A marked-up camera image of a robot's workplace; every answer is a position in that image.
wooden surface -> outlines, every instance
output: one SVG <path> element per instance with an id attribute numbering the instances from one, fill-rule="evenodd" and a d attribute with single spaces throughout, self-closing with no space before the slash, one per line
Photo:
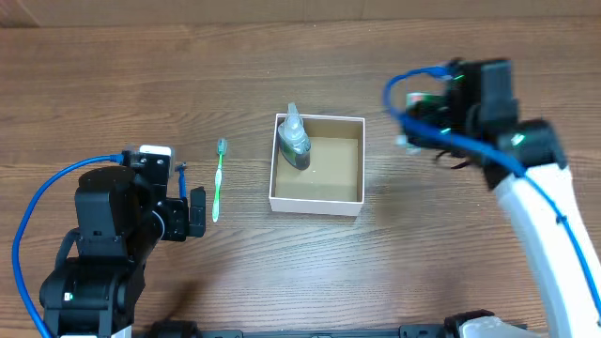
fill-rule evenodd
<path id="1" fill-rule="evenodd" d="M 127 143 L 170 145 L 190 165 L 188 187 L 212 200 L 220 137 L 220 221 L 204 238 L 158 245 L 136 328 L 168 315 L 202 329 L 390 328 L 486 308 L 544 330 L 526 257 L 481 174 L 406 155 L 382 113 L 391 76 L 460 55 L 515 60 L 522 115 L 555 123 L 601 248 L 598 18 L 1 30 L 0 45 L 0 336 L 36 336 L 9 256 L 50 175 Z M 270 212 L 272 121 L 291 101 L 306 114 L 366 117 L 357 219 Z M 82 173 L 47 191 L 25 232 L 36 304 L 77 225 Z"/>
<path id="2" fill-rule="evenodd" d="M 599 0 L 0 0 L 8 27 L 597 15 Z"/>

blue hose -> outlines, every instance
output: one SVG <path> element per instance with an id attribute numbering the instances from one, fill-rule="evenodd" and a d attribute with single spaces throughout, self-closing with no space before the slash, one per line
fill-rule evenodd
<path id="1" fill-rule="evenodd" d="M 543 190 L 543 188 L 541 188 L 541 186 L 539 186 L 531 177 L 526 175 L 526 168 L 516 158 L 508 156 L 488 144 L 470 139 L 469 137 L 457 135 L 452 132 L 441 132 L 436 128 L 428 126 L 427 124 L 410 117 L 406 112 L 401 111 L 393 105 L 391 98 L 393 87 L 399 82 L 417 74 L 427 74 L 437 80 L 449 78 L 452 75 L 448 69 L 441 66 L 415 69 L 405 74 L 397 75 L 384 86 L 384 91 L 382 93 L 384 107 L 386 107 L 392 116 L 399 120 L 406 130 L 419 134 L 422 137 L 427 137 L 450 146 L 456 146 L 472 153 L 480 154 L 505 167 L 508 171 L 514 173 L 516 177 L 524 178 L 532 186 L 532 188 L 537 191 L 545 199 L 545 201 L 547 201 L 553 212 L 555 212 L 557 215 L 557 223 L 561 223 L 563 225 L 565 232 L 567 233 L 567 236 L 574 247 L 578 262 L 582 268 L 582 273 L 584 274 L 584 279 L 586 280 L 587 286 L 591 292 L 594 307 L 598 312 L 599 320 L 601 320 L 601 297 L 599 297 L 599 291 L 593 278 L 593 274 L 591 273 L 591 268 L 586 261 L 586 257 L 584 256 L 582 248 L 580 248 L 580 244 L 578 243 L 576 236 L 574 235 L 574 231 L 572 230 L 567 217 L 563 215 L 563 213 L 557 207 L 555 201 L 553 201 L 553 199 Z"/>
<path id="2" fill-rule="evenodd" d="M 19 289 L 19 294 L 21 294 L 21 298 L 23 299 L 23 304 L 25 305 L 25 309 L 31 316 L 31 319 L 36 324 L 36 328 L 38 328 L 39 333 L 44 338 L 53 338 L 52 334 L 44 324 L 44 321 L 38 314 L 36 310 L 36 306 L 34 305 L 31 297 L 29 296 L 29 292 L 27 292 L 27 287 L 25 286 L 25 281 L 23 279 L 23 273 L 21 272 L 21 264 L 19 262 L 19 247 L 21 245 L 21 238 L 23 237 L 23 233 L 25 231 L 25 227 L 27 226 L 27 222 L 29 222 L 29 218 L 31 214 L 34 212 L 34 207 L 36 207 L 36 203 L 42 194 L 50 187 L 53 183 L 55 183 L 59 178 L 64 175 L 72 172 L 73 170 L 88 165 L 90 163 L 96 163 L 100 161 L 112 161 L 116 163 L 123 162 L 123 155 L 108 155 L 108 156 L 98 156 L 95 158 L 87 159 L 84 161 L 80 161 L 74 163 L 67 168 L 61 170 L 56 173 L 53 177 L 51 177 L 46 183 L 44 183 L 41 187 L 39 187 L 38 192 L 34 195 L 23 215 L 23 219 L 21 220 L 21 225 L 19 225 L 19 229 L 17 230 L 17 235 L 15 235 L 15 239 L 12 242 L 12 271 L 15 275 L 15 282 L 17 283 L 17 288 Z"/>

white box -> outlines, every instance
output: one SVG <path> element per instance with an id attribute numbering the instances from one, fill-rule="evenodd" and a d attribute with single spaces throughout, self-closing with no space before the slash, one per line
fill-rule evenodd
<path id="1" fill-rule="evenodd" d="M 311 139 L 311 164 L 298 170 L 280 154 L 277 127 L 285 116 L 276 115 L 273 130 L 271 210 L 359 215 L 365 193 L 365 119 L 301 115 Z"/>

clear bottle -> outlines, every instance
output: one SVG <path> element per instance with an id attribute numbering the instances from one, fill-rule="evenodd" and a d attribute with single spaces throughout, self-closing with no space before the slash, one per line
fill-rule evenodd
<path id="1" fill-rule="evenodd" d="M 307 169 L 310 164 L 311 141 L 304 131 L 301 115 L 294 102 L 288 103 L 288 114 L 278 126 L 278 138 L 284 158 L 299 170 Z"/>

toothbrush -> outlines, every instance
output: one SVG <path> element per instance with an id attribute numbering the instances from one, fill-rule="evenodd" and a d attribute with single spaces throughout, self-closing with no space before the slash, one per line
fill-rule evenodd
<path id="1" fill-rule="evenodd" d="M 215 173 L 215 201 L 213 202 L 213 222 L 216 223 L 219 219 L 219 190 L 222 187 L 222 162 L 223 155 L 227 151 L 227 140 L 219 139 L 217 142 L 217 154 L 219 155 L 219 165 L 217 165 L 217 173 Z"/>

